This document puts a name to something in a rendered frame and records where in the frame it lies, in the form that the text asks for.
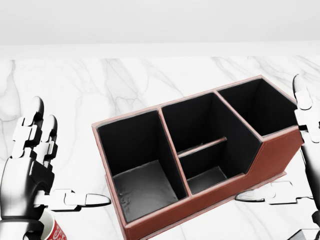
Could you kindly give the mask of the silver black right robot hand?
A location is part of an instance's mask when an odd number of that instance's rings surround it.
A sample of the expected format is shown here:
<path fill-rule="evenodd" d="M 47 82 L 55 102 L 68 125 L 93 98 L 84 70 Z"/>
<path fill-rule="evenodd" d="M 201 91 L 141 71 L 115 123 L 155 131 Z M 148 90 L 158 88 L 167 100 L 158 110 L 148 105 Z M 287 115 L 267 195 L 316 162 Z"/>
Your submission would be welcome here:
<path fill-rule="evenodd" d="M 303 140 L 301 154 L 305 164 L 305 174 L 312 193 L 316 213 L 320 215 L 320 106 L 311 97 L 304 78 L 297 74 L 292 81 L 297 109 L 294 111 Z M 291 182 L 272 182 L 265 187 L 246 190 L 235 196 L 241 202 L 266 202 L 269 205 L 296 204 L 303 198 Z"/>

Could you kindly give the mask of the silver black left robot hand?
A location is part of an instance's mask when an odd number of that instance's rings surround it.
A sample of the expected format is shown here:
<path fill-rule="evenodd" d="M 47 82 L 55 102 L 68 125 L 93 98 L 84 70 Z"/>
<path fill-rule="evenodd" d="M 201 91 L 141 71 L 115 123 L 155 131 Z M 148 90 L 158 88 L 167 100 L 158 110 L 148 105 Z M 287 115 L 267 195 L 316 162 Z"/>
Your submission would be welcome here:
<path fill-rule="evenodd" d="M 111 204 L 104 195 L 75 193 L 71 189 L 52 190 L 55 175 L 51 160 L 56 157 L 58 123 L 54 115 L 46 119 L 43 100 L 36 96 L 18 119 L 14 146 L 6 161 L 0 185 L 1 218 L 39 220 L 44 209 L 78 212 L 81 208 Z"/>

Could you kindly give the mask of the red-brown desk caddy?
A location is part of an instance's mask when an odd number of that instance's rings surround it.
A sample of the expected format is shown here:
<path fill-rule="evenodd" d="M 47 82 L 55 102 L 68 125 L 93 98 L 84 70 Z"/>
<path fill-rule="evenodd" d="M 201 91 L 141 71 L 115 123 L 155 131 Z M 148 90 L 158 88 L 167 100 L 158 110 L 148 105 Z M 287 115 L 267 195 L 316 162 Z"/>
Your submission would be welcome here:
<path fill-rule="evenodd" d="M 303 142 L 295 109 L 258 75 L 94 123 L 124 240 L 153 237 L 283 176 Z"/>

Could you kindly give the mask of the red white patterned mug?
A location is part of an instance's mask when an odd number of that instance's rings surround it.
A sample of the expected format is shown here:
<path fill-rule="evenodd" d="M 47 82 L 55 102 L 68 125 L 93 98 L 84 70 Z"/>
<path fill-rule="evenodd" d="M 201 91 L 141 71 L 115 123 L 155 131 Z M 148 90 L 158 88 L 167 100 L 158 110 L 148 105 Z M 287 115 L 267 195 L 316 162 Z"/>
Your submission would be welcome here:
<path fill-rule="evenodd" d="M 44 225 L 41 240 L 67 240 L 67 236 L 50 211 L 44 211 L 39 221 Z"/>

